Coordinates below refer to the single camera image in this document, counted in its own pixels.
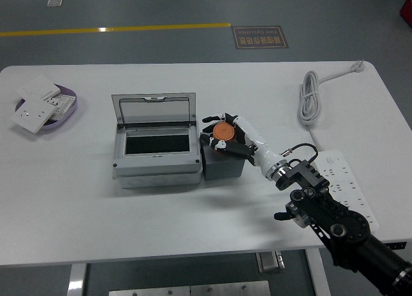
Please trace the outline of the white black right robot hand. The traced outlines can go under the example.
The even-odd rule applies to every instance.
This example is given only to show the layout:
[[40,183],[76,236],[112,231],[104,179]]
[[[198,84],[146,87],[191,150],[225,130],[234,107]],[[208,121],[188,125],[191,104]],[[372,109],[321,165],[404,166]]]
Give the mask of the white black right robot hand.
[[[260,133],[242,116],[221,113],[208,116],[202,122],[208,123],[209,126],[200,133],[200,140],[215,151],[248,160],[253,166],[261,169],[267,180],[278,181],[290,170],[287,161],[280,154],[276,154]],[[233,141],[218,138],[212,133],[219,124],[227,124],[234,130]]]

